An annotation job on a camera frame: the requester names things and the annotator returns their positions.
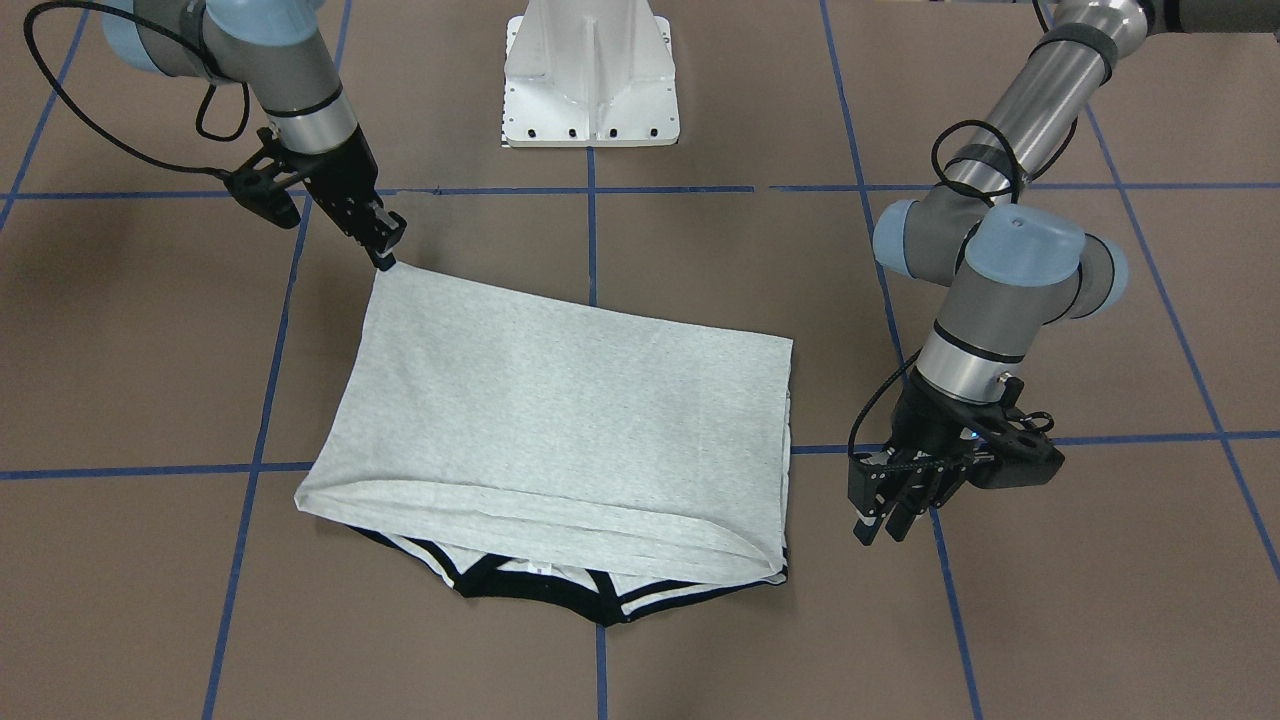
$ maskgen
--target black band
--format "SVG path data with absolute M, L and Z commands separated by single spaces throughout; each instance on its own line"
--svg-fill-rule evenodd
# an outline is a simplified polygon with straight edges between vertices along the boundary
M 348 528 L 374 542 L 378 542 L 379 544 L 385 544 L 387 547 L 407 553 L 403 547 L 396 544 L 388 539 L 387 536 L 376 530 L 367 530 L 355 525 L 348 525 Z M 595 583 L 594 591 L 588 587 L 582 587 L 573 580 L 554 575 L 541 575 L 520 570 L 503 570 L 502 566 L 511 560 L 511 557 L 504 555 L 485 555 L 474 565 L 467 568 L 465 573 L 460 573 L 457 565 L 453 564 L 453 560 L 448 556 L 448 553 L 445 553 L 434 542 L 408 537 L 404 539 L 425 550 L 440 566 L 444 577 L 448 578 L 449 583 L 453 585 L 454 592 L 462 597 L 515 597 L 520 600 L 549 602 L 552 605 L 567 607 L 582 618 L 605 626 L 614 625 L 617 623 L 630 623 L 637 618 L 658 612 L 659 610 L 684 607 L 686 605 L 692 605 L 695 602 L 701 602 L 704 600 L 710 600 L 713 597 L 728 594 L 740 589 L 753 588 L 760 584 L 772 584 L 768 580 L 758 580 L 755 583 L 728 588 L 712 587 L 704 592 L 694 592 L 650 602 L 637 607 L 634 612 L 627 614 L 622 610 L 623 605 L 660 592 L 687 588 L 694 585 L 694 583 L 684 580 L 659 580 L 657 583 L 636 588 L 635 591 L 620 597 L 609 574 L 599 570 L 586 570 L 588 575 L 590 575 L 591 580 Z M 421 557 L 413 555 L 411 555 L 411 557 L 422 561 Z M 787 560 L 788 557 L 790 555 L 787 548 L 782 548 L 782 559 Z M 783 565 L 781 574 L 783 578 L 787 577 L 786 565 Z
M 992 352 L 989 350 L 983 350 L 982 347 L 978 347 L 977 345 L 970 345 L 970 343 L 968 343 L 968 342 L 957 338 L 956 336 L 948 333 L 946 331 L 946 328 L 943 328 L 942 325 L 938 324 L 937 320 L 933 320 L 933 332 L 938 333 L 938 337 L 941 337 L 942 340 L 945 340 L 945 341 L 950 342 L 951 345 L 959 347 L 960 350 L 964 350 L 969 355 L 973 355 L 974 357 L 982 357 L 983 360 L 991 360 L 992 363 L 1004 363 L 1006 365 L 1016 365 L 1016 364 L 1019 364 L 1019 363 L 1023 361 L 1023 357 L 1027 357 L 1025 355 L 1001 355 L 998 352 Z
M 1084 291 L 1084 264 L 1082 263 L 1075 266 L 1075 295 L 1071 296 L 1071 301 L 1066 304 L 1066 307 L 1062 309 L 1062 311 L 1059 313 L 1056 318 L 1048 320 L 1044 324 L 1048 325 L 1051 323 L 1056 323 L 1062 318 L 1065 318 L 1066 314 L 1071 311 L 1071 307 L 1075 307 L 1076 301 L 1080 300 L 1080 292 L 1083 291 Z
M 218 61 L 214 54 L 209 51 L 209 46 L 205 45 L 205 0 L 196 0 L 195 3 L 188 3 L 183 6 L 182 12 L 178 13 L 178 35 L 180 35 L 187 42 L 191 42 L 200 51 L 204 53 L 205 58 L 191 51 L 188 47 L 183 47 L 182 51 L 191 60 L 192 67 L 196 68 L 197 73 L 202 73 L 205 79 L 210 85 L 214 83 L 215 78 L 227 78 L 223 74 L 221 68 L 218 67 Z
M 316 102 L 315 105 L 302 108 L 301 110 L 269 110 L 266 108 L 262 108 L 262 111 L 266 113 L 268 115 L 271 115 L 273 118 L 298 118 L 302 115 L 310 115 L 311 113 L 317 113 L 320 110 L 324 110 L 329 105 L 333 105 L 338 100 L 338 97 L 342 97 L 342 83 L 338 83 L 338 90 L 334 90 L 333 94 L 325 97 L 324 100 Z
M 1102 64 L 1107 70 L 1106 77 L 1102 78 L 1102 85 L 1106 85 L 1111 79 L 1111 68 L 1120 61 L 1120 47 L 1116 46 L 1116 41 L 1110 35 L 1091 24 L 1066 23 L 1065 26 L 1057 26 L 1041 38 L 1036 45 L 1036 50 L 1032 50 L 1032 55 L 1051 42 L 1078 42 L 1097 53 L 1102 58 Z
M 1183 29 L 1183 8 L 1179 0 L 1165 0 L 1165 27 L 1169 32 L 1187 32 Z
M 1102 306 L 1106 305 L 1106 302 L 1107 302 L 1107 297 L 1111 297 L 1111 292 L 1116 287 L 1116 256 L 1115 256 L 1115 254 L 1111 252 L 1111 249 L 1107 247 L 1106 242 L 1102 242 L 1102 238 L 1100 238 L 1097 236 L 1093 236 L 1093 234 L 1089 234 L 1089 233 L 1084 233 L 1084 236 L 1085 237 L 1091 237 L 1091 238 L 1098 241 L 1098 245 L 1102 246 L 1102 250 L 1107 251 L 1107 259 L 1111 260 L 1111 286 L 1108 287 L 1106 296 L 1102 297 L 1102 302 L 1098 302 L 1097 307 L 1094 307 L 1093 310 L 1089 310 L 1088 313 L 1080 315 L 1079 318 L 1076 318 L 1076 320 L 1083 320 L 1083 319 L 1088 318 L 1089 315 L 1096 314 L 1098 310 L 1102 310 Z M 1080 270 L 1080 281 L 1082 282 L 1084 281 L 1084 270 L 1083 269 Z
M 1000 147 L 980 143 L 965 145 L 947 160 L 946 167 L 950 168 L 961 160 L 975 160 L 984 165 L 991 165 L 997 173 L 1005 176 L 1009 184 L 1014 184 L 1014 164 L 1009 161 L 1009 155 Z
M 969 249 L 969 241 L 973 240 L 973 236 L 978 234 L 978 228 L 980 227 L 982 220 L 974 223 L 973 227 L 969 228 L 969 232 L 964 233 L 964 240 L 960 241 L 960 250 L 956 252 L 956 268 L 951 273 L 952 275 L 960 273 L 960 265 L 964 265 L 964 252 Z

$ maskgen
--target black cable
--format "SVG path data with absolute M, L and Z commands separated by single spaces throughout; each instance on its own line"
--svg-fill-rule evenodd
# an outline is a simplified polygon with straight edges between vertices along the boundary
M 858 418 L 854 419 L 854 427 L 849 430 L 849 457 L 859 462 L 861 462 L 863 459 L 867 457 L 865 454 L 859 454 L 854 450 L 854 447 L 858 445 L 858 429 L 863 425 L 863 420 L 867 419 L 867 414 L 872 411 L 872 407 L 876 407 L 876 404 L 879 402 L 879 398 L 883 397 L 886 392 L 888 392 L 888 388 L 893 387 L 893 383 L 896 383 L 897 379 L 901 378 L 904 373 L 906 373 L 908 368 L 915 364 L 915 360 L 919 356 L 920 356 L 919 350 L 913 352 L 910 357 L 902 361 L 902 364 L 899 365 L 899 368 L 893 370 L 893 373 L 883 383 L 881 383 L 878 388 L 876 388 L 876 392 L 872 393 L 872 398 L 867 401 L 867 405 L 863 405 L 863 409 L 858 413 Z M 951 459 L 936 457 L 933 460 L 890 462 L 888 465 L 884 465 L 883 469 L 891 473 L 905 473 L 910 470 L 940 470 L 940 469 L 964 465 L 970 460 L 972 457 L 968 456 L 951 457 Z
M 867 401 L 867 405 L 863 405 L 861 411 L 858 413 L 858 418 L 854 420 L 852 429 L 849 430 L 850 457 L 854 456 L 854 445 L 856 445 L 858 441 L 858 428 L 860 428 L 863 420 L 867 419 L 867 414 L 872 411 L 872 407 L 876 407 L 876 404 L 879 402 L 879 398 L 886 392 L 888 392 L 888 388 L 893 387 L 893 383 L 902 377 L 902 373 L 906 373 L 906 369 L 910 368 L 915 363 L 915 359 L 919 356 L 920 356 L 919 350 L 913 352 L 910 357 L 908 357 L 896 370 L 893 370 L 893 374 L 890 375 L 887 380 L 884 380 L 878 388 L 876 388 L 876 392 L 872 393 L 872 398 Z
M 241 92 L 244 96 L 243 108 L 241 113 L 239 126 L 236 127 L 236 132 L 230 135 L 214 135 L 205 129 L 205 113 L 209 111 L 209 104 L 214 101 L 214 94 L 218 92 L 218 86 L 209 83 L 209 90 L 205 91 L 205 99 L 200 101 L 200 109 L 196 110 L 196 133 L 205 140 L 212 140 L 215 142 L 232 142 L 239 140 L 239 136 L 244 135 L 244 128 L 248 127 L 248 85 L 239 83 Z
M 996 142 L 1000 143 L 1000 149 L 1005 151 L 1005 156 L 1009 158 L 1010 173 L 1012 177 L 1006 178 L 1009 179 L 1009 187 L 1006 187 L 1005 190 L 997 190 L 995 192 L 983 192 L 963 182 L 956 182 L 947 177 L 946 172 L 942 169 L 942 165 L 938 163 L 938 149 L 942 147 L 942 143 L 946 142 L 948 137 L 951 137 L 951 133 L 956 132 L 957 129 L 964 129 L 968 127 L 980 128 L 991 133 L 992 137 L 996 138 Z M 1001 195 L 1009 195 L 1010 196 L 1009 200 L 1011 202 L 1018 202 L 1018 200 L 1023 195 L 1023 188 L 1027 184 L 1025 181 L 1023 181 L 1023 167 L 1018 164 L 1018 155 L 1014 154 L 1012 143 L 1009 142 L 1009 138 L 1005 137 L 1005 133 L 1000 132 L 1000 128 L 986 120 L 977 120 L 977 119 L 960 120 L 959 123 L 942 131 L 942 135 L 940 135 L 938 138 L 933 141 L 933 150 L 929 151 L 929 161 L 933 164 L 933 174 L 937 176 L 940 184 L 945 184 L 954 192 L 964 195 L 965 197 L 977 197 L 988 204 L 992 201 L 992 199 L 1000 197 Z
M 1039 0 L 1032 0 L 1032 8 L 1036 9 L 1036 19 L 1037 22 L 1039 22 L 1041 31 L 1048 32 L 1050 29 L 1048 20 L 1044 18 L 1044 12 L 1041 9 Z M 1038 181 L 1044 173 L 1048 172 L 1050 168 L 1053 167 L 1055 163 L 1057 163 L 1059 158 L 1061 158 L 1062 154 L 1066 152 L 1066 147 L 1071 143 L 1071 140 L 1075 138 L 1075 129 L 1079 126 L 1079 123 L 1080 118 L 1075 118 L 1071 120 L 1071 127 L 1068 128 L 1066 136 L 1062 137 L 1062 142 L 1059 143 L 1057 150 L 1053 151 L 1050 159 L 1046 160 L 1044 164 L 1041 165 L 1038 170 L 1027 176 L 1025 181 L 1023 181 L 1020 177 L 1023 173 L 1023 168 L 1021 165 L 1019 165 L 1018 158 L 1014 155 L 1012 145 L 1010 145 L 1009 138 L 1005 137 L 1005 135 L 1001 133 L 1000 129 L 982 120 L 964 120 L 956 123 L 950 128 L 942 131 L 942 135 L 940 135 L 938 138 L 933 142 L 933 151 L 931 155 L 931 161 L 933 164 L 933 173 L 938 177 L 940 184 L 951 188 L 952 192 L 956 192 L 959 195 L 964 195 L 966 197 L 977 197 L 978 200 L 982 200 L 987 204 L 991 204 L 991 201 L 996 197 L 1000 197 L 1002 195 L 1009 195 L 1011 202 L 1018 202 L 1018 200 L 1021 197 L 1023 191 L 1027 190 L 1027 184 Z M 1010 178 L 1010 187 L 997 192 L 982 192 L 974 187 L 970 187 L 968 184 L 956 182 L 946 177 L 946 172 L 938 163 L 938 149 L 942 146 L 942 143 L 952 132 L 964 127 L 979 127 L 989 132 L 996 138 L 996 142 L 1000 143 L 1000 147 L 1001 150 L 1004 150 L 1005 156 L 1009 158 L 1009 164 L 1012 168 L 1012 173 L 1015 176 L 1014 178 Z
M 1078 126 L 1079 123 L 1080 118 L 1075 118 L 1074 120 L 1071 120 L 1071 127 L 1066 128 L 1066 137 L 1062 138 L 1062 142 L 1057 146 L 1057 150 L 1055 150 L 1053 155 L 1051 155 L 1050 159 L 1043 165 L 1041 165 L 1041 169 L 1036 170 L 1036 174 L 1027 178 L 1027 182 L 1038 181 L 1041 176 L 1047 173 L 1048 169 L 1053 167 L 1053 163 L 1057 163 L 1057 159 L 1062 156 L 1062 152 L 1066 152 L 1066 146 L 1071 143 L 1071 138 L 1075 137 L 1075 126 Z
M 1044 10 L 1041 10 L 1039 0 L 1032 0 L 1032 8 L 1036 8 L 1036 19 L 1041 23 L 1041 32 L 1048 32 L 1048 20 L 1044 19 Z
M 229 178 L 232 176 L 232 173 L 229 170 L 224 170 L 224 169 L 220 169 L 220 168 L 193 167 L 193 165 L 177 165 L 174 163 L 166 163 L 164 160 L 157 160 L 157 159 L 155 159 L 155 158 L 152 158 L 152 156 L 142 152 L 141 150 L 137 150 L 137 149 L 132 147 L 131 145 L 125 143 L 123 140 L 115 137 L 114 135 L 111 135 L 110 132 L 108 132 L 106 129 L 104 129 L 102 126 L 95 123 L 87 114 L 84 114 L 83 110 L 79 109 L 79 105 L 77 105 L 70 99 L 70 96 L 67 94 L 67 90 L 63 88 L 63 85 L 60 82 L 58 82 L 58 77 L 54 76 L 52 70 L 49 69 L 49 64 L 45 63 L 45 58 L 40 54 L 40 49 L 36 46 L 36 36 L 35 36 L 36 18 L 38 18 L 44 13 L 47 13 L 50 10 L 61 9 L 61 8 L 77 8 L 77 9 L 82 9 L 82 10 L 92 10 L 95 13 L 106 13 L 109 15 L 115 15 L 118 18 L 124 18 L 124 19 L 127 19 L 129 22 L 133 22 L 133 23 L 136 23 L 136 24 L 146 28 L 146 29 L 150 29 L 151 32 L 155 32 L 157 35 L 161 35 L 161 36 L 164 36 L 164 37 L 166 37 L 166 38 L 169 38 L 169 40 L 172 40 L 174 42 L 177 42 L 178 45 L 183 46 L 183 49 L 186 49 L 186 50 L 191 51 L 192 54 L 195 54 L 196 58 L 198 58 L 202 63 L 205 63 L 205 64 L 207 64 L 210 67 L 214 67 L 214 65 L 216 65 L 216 61 L 211 56 L 209 56 L 209 53 L 206 53 L 202 49 L 197 47 L 195 44 L 192 44 L 191 41 L 188 41 L 187 38 L 182 37 L 180 35 L 170 31 L 169 28 L 159 26 L 159 24 L 156 24 L 156 23 L 154 23 L 154 22 L 151 22 L 151 20 L 148 20 L 146 18 L 141 18 L 141 17 L 138 17 L 138 15 L 136 15 L 133 13 L 129 13 L 127 10 L 120 10 L 119 8 L 113 8 L 110 5 L 102 5 L 100 3 L 88 3 L 88 1 L 84 1 L 84 0 L 50 0 L 47 3 L 41 3 L 41 4 L 36 5 L 35 8 L 32 8 L 27 13 L 27 17 L 26 17 L 26 19 L 22 23 L 22 35 L 23 35 L 23 38 L 26 38 L 26 41 L 27 41 L 27 50 L 31 51 L 31 58 L 36 61 L 36 67 L 40 68 L 40 74 L 45 76 L 45 79 L 49 82 L 49 86 L 54 90 L 54 92 L 58 95 L 58 97 L 61 99 L 61 101 L 67 105 L 67 108 L 77 118 L 79 118 L 82 123 L 84 123 L 86 126 L 88 126 L 90 129 L 92 129 L 93 132 L 96 132 L 97 135 L 100 135 L 104 140 L 106 140 L 111 145 L 114 145 L 114 146 L 119 147 L 120 150 L 128 152 L 129 155 L 137 158 L 138 160 L 142 160 L 143 163 L 148 163 L 148 164 L 155 165 L 157 168 L 165 169 L 165 170 L 173 170 L 175 173 L 189 173 L 189 174 L 212 176 L 212 177 L 215 177 L 218 179 L 221 179 L 221 181 L 225 181 L 227 178 Z

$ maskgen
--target brown floor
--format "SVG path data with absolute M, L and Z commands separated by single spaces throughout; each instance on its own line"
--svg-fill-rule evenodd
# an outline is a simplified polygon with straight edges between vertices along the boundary
M 0 717 L 1280 716 L 1274 38 L 1151 40 L 1027 196 L 1133 265 L 1028 363 L 1062 473 L 964 488 L 868 550 L 844 438 L 890 329 L 910 352 L 941 291 L 891 277 L 886 315 L 867 213 L 919 196 L 933 137 L 995 102 L 1038 35 L 1025 4 L 653 0 L 681 141 L 593 156 L 498 147 L 521 0 L 332 0 L 403 260 L 796 341 L 791 582 L 600 633 L 293 509 L 371 268 L 321 214 L 273 229 L 49 102 L 26 5 L 0 6 Z M 193 142 L 198 83 L 125 68 L 78 17 L 40 38 L 104 124 L 166 159 L 250 154 Z

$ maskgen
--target silver robot arm segment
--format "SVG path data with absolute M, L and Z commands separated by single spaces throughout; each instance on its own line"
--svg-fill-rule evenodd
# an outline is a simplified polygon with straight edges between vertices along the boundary
M 374 190 L 378 165 L 320 35 L 324 0 L 115 0 L 205 50 L 115 15 L 104 15 L 113 49 L 129 64 L 210 83 L 247 83 L 270 118 L 262 149 L 224 182 L 244 208 L 279 227 L 296 227 L 287 188 L 302 182 L 379 269 L 390 268 L 404 219 L 383 208 Z
M 902 539 L 916 516 L 965 482 L 1001 488 L 1053 477 L 1064 456 L 1046 434 L 1052 418 L 1016 407 L 1018 369 L 1042 325 L 1087 318 L 1119 300 L 1128 265 L 1114 243 L 1018 205 L 1021 190 L 1148 36 L 1277 28 L 1280 0 L 1064 0 L 986 122 L 952 128 L 979 129 L 936 165 L 940 183 L 923 200 L 883 213 L 873 236 L 877 261 L 950 290 L 906 378 L 888 442 L 876 454 L 854 448 L 870 404 L 850 433 L 849 500 L 864 544 L 882 527 Z

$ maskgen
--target blue tape line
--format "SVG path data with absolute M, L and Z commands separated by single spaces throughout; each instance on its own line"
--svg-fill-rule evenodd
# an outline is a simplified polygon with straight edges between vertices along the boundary
M 652 187 L 595 187 L 603 195 L 685 195 L 755 192 L 754 184 L 671 184 Z
M 595 246 L 595 149 L 586 149 L 586 272 L 588 302 L 599 306 L 596 286 L 596 246 Z M 604 625 L 595 626 L 595 717 L 609 717 L 609 671 L 604 643 Z
M 308 473 L 314 462 L 302 460 L 298 462 L 260 462 L 257 465 L 257 471 L 260 473 Z
M 596 265 L 596 246 L 595 246 L 595 193 L 598 192 L 595 187 L 595 149 L 586 149 L 586 274 L 588 274 L 588 304 L 591 307 L 599 306 L 599 286 L 596 284 L 598 275 L 595 273 Z
M 585 187 L 387 187 L 379 195 L 586 195 Z
M 1280 182 L 1126 182 L 1125 190 L 1280 190 Z
M 831 31 L 831 13 L 827 10 L 827 0 L 819 0 L 819 6 L 822 8 L 822 24 L 827 35 L 827 51 L 831 54 L 831 69 L 836 77 L 836 92 L 840 96 L 840 110 L 845 118 L 845 133 L 849 137 L 849 154 L 854 161 L 854 176 L 859 186 L 859 199 L 863 205 L 863 217 L 867 220 L 867 237 L 870 238 L 876 222 L 872 219 L 872 206 L 870 200 L 867 193 L 867 179 L 863 174 L 863 163 L 858 152 L 858 136 L 854 133 L 854 119 L 849 111 L 849 99 L 845 95 L 845 81 L 844 74 L 840 69 L 840 58 L 836 53 L 836 40 Z M 893 341 L 893 351 L 897 354 L 897 360 L 901 363 L 904 360 L 902 355 L 902 342 L 897 333 L 897 322 L 893 319 L 893 300 L 890 297 L 888 282 L 884 279 L 884 269 L 879 263 L 876 265 L 876 279 L 879 282 L 881 295 L 884 299 L 884 319 L 888 323 L 890 340 Z M 951 578 L 951 565 L 946 552 L 946 539 L 942 536 L 942 524 L 938 520 L 937 512 L 931 509 L 931 515 L 933 518 L 934 539 L 938 546 L 938 564 L 942 568 L 942 583 L 947 589 L 947 600 L 951 602 L 951 624 L 955 629 L 956 643 L 960 650 L 960 661 L 965 667 L 965 680 L 969 684 L 969 705 L 973 710 L 974 720 L 982 720 L 982 703 L 978 700 L 978 684 L 973 678 L 973 664 L 969 659 L 969 643 L 965 641 L 964 632 L 964 618 L 960 615 L 960 603 L 956 598 L 955 583 Z
M 947 552 L 947 538 L 942 533 L 942 518 L 936 509 L 929 507 L 929 519 L 933 520 L 933 543 L 938 550 L 938 565 L 942 566 L 942 584 L 947 589 L 947 605 L 951 607 L 951 624 L 956 630 L 956 646 L 960 648 L 960 664 L 964 666 L 964 682 L 969 688 L 969 706 L 973 708 L 974 720 L 982 720 L 982 700 L 978 697 L 978 680 L 973 673 L 969 639 L 964 632 L 964 618 L 960 615 L 960 597 L 956 594 L 955 582 L 951 577 L 951 553 Z
M 771 184 L 769 190 L 782 192 L 858 192 L 867 188 L 860 184 Z
M 289 331 L 289 302 L 293 299 L 293 286 L 298 279 L 298 263 L 302 259 L 302 247 L 306 243 L 307 225 L 311 220 L 311 199 L 302 204 L 302 222 L 298 224 L 298 238 L 293 245 L 293 261 L 289 265 L 289 282 L 284 288 L 284 304 L 280 307 L 280 324 L 275 332 L 275 351 L 271 355 L 271 372 L 266 378 L 266 393 L 262 400 L 262 419 L 257 430 L 257 441 L 253 445 L 253 464 L 262 462 L 262 454 L 266 448 L 266 436 L 271 423 L 271 406 L 275 401 L 275 387 L 280 378 L 280 361 L 284 357 L 284 338 Z M 232 555 L 232 570 L 227 579 L 227 597 L 223 600 L 223 615 L 218 624 L 218 641 L 214 644 L 214 661 L 209 670 L 209 687 L 205 692 L 204 720 L 212 720 L 214 705 L 218 701 L 218 684 L 223 675 L 223 660 L 227 655 L 227 638 L 230 634 L 232 614 L 236 610 L 236 593 L 239 589 L 241 566 L 244 564 L 244 546 L 248 542 L 248 524 L 253 515 L 253 498 L 257 496 L 257 478 L 260 473 L 255 470 L 248 477 L 244 487 L 244 503 L 241 507 L 239 528 L 236 532 L 236 551 Z
M 840 111 L 845 119 L 845 136 L 849 140 L 849 155 L 854 161 L 854 178 L 858 181 L 858 195 L 863 204 L 863 217 L 867 220 L 867 237 L 870 238 L 876 229 L 876 220 L 872 219 L 870 199 L 867 195 L 867 179 L 863 176 L 863 160 L 858 152 L 858 136 L 854 133 L 854 118 L 849 113 L 849 99 L 845 95 L 845 77 L 840 69 L 840 58 L 836 54 L 836 38 L 831 31 L 831 13 L 827 10 L 827 0 L 818 0 L 822 9 L 822 26 L 827 35 L 827 53 L 831 55 L 831 70 L 836 78 L 836 95 L 840 97 Z M 888 281 L 884 279 L 884 269 L 879 263 L 876 265 L 876 281 L 881 286 L 881 296 L 884 299 L 884 319 L 888 323 L 890 340 L 893 341 L 893 351 L 897 352 L 897 361 L 904 360 L 902 342 L 897 334 L 897 322 L 893 319 L 893 300 L 888 293 Z
M 855 445 L 854 452 L 876 452 L 879 445 Z M 792 445 L 791 455 L 849 455 L 847 445 Z
M 595 717 L 609 720 L 609 665 L 605 653 L 604 625 L 595 626 Z
M 145 468 L 65 468 L 51 470 L 0 471 L 0 480 L 50 480 L 76 478 L 132 478 L 152 475 L 227 475 L 253 471 L 250 462 L 227 465 L 151 465 Z
M 1196 361 L 1196 355 L 1192 352 L 1190 341 L 1188 341 L 1187 333 L 1183 329 L 1183 323 L 1178 318 L 1178 311 L 1174 309 L 1174 301 L 1169 296 L 1169 290 L 1165 287 L 1165 281 L 1160 274 L 1160 268 L 1156 266 L 1156 258 L 1151 252 L 1151 246 L 1147 243 L 1147 234 L 1142 231 L 1142 223 L 1138 222 L 1138 213 L 1133 209 L 1133 202 L 1129 200 L 1129 192 L 1125 190 L 1124 183 L 1120 182 L 1120 170 L 1116 169 L 1115 159 L 1111 155 L 1106 138 L 1102 136 L 1102 128 L 1098 126 L 1097 115 L 1093 114 L 1093 108 L 1085 105 L 1084 111 L 1089 118 L 1089 124 L 1093 127 L 1093 135 L 1098 138 L 1098 146 L 1102 149 L 1102 159 L 1106 160 L 1107 169 L 1111 170 L 1111 177 L 1116 181 L 1116 187 L 1120 191 L 1120 200 L 1124 201 L 1125 213 L 1129 214 L 1129 223 L 1133 225 L 1134 236 L 1138 238 L 1138 246 L 1142 247 L 1142 256 L 1147 260 L 1147 268 L 1151 270 L 1152 279 L 1156 282 L 1156 290 L 1160 292 L 1160 301 L 1164 302 L 1165 311 L 1169 314 L 1169 322 L 1172 324 L 1174 333 L 1178 336 L 1178 345 L 1183 348 L 1183 355 L 1187 357 L 1187 364 L 1190 366 L 1192 377 L 1196 379 L 1196 387 L 1199 388 L 1201 398 L 1204 401 L 1204 409 L 1208 410 L 1208 416 L 1213 423 L 1213 429 L 1224 436 L 1222 451 L 1226 454 L 1228 462 L 1231 466 L 1231 473 L 1235 475 L 1235 484 L 1240 489 L 1244 505 L 1248 507 L 1249 516 L 1253 519 L 1253 527 L 1257 529 L 1258 538 L 1262 541 L 1262 547 L 1266 550 L 1267 560 L 1271 561 L 1271 571 L 1275 574 L 1276 579 L 1280 580 L 1280 556 L 1276 555 L 1275 543 L 1271 542 L 1271 533 L 1267 532 L 1266 523 L 1262 520 L 1262 514 L 1258 511 L 1258 505 L 1253 500 L 1253 492 L 1249 489 L 1249 483 L 1244 479 L 1244 473 L 1240 471 L 1240 466 L 1235 461 L 1235 452 L 1231 450 L 1231 443 L 1225 437 L 1222 419 L 1219 416 L 1217 407 L 1213 405 L 1213 398 L 1210 396 L 1208 383 L 1204 382 L 1204 375 L 1201 373 L 1199 363 Z
M 76 35 L 72 36 L 70 47 L 67 49 L 67 56 L 63 58 L 63 65 L 58 68 L 58 82 L 67 82 L 67 73 L 72 69 L 72 60 L 76 59 L 76 51 L 79 50 L 79 41 L 84 36 L 84 26 L 88 23 L 88 10 L 81 12 L 79 23 L 76 24 Z M 9 211 L 13 210 L 13 204 L 17 200 L 18 190 L 22 187 L 22 181 L 27 178 L 27 170 L 31 169 L 31 159 L 36 155 L 36 146 L 40 145 L 40 137 L 45 133 L 45 124 L 49 123 L 49 115 L 54 111 L 54 102 L 58 101 L 58 94 L 52 90 L 49 91 L 49 99 L 45 100 L 45 109 L 40 111 L 40 119 L 36 120 L 36 129 L 31 133 L 31 140 L 27 142 L 27 151 L 22 156 L 22 164 L 18 165 L 18 174 L 13 178 L 13 186 L 9 188 L 9 197 L 4 201 L 4 208 L 0 208 L 0 231 L 4 229 L 6 222 L 9 222 Z
M 351 23 L 351 0 L 342 4 L 342 24 L 338 26 L 338 44 L 333 49 L 333 67 L 342 68 L 347 53 L 347 26 Z
M 1251 439 L 1280 439 L 1277 430 L 1229 430 L 1225 433 L 1161 433 L 1149 436 L 1080 436 L 1055 438 L 1060 446 L 1087 447 L 1105 445 L 1160 445 L 1178 442 L 1231 442 Z M 845 455 L 845 445 L 795 445 L 791 455 Z M 876 452 L 878 445 L 863 443 L 856 452 Z M 127 478 L 136 475 L 228 475 L 236 473 L 306 473 L 312 462 L 227 462 L 220 465 L 145 465 L 136 468 L 61 468 L 41 470 L 0 470 L 0 480 L 46 480 L 74 478 Z
M 1115 190 L 1111 182 L 1038 182 L 1027 186 L 1027 190 Z
M 230 197 L 225 190 L 156 190 L 124 192 L 19 192 L 18 200 L 183 200 Z

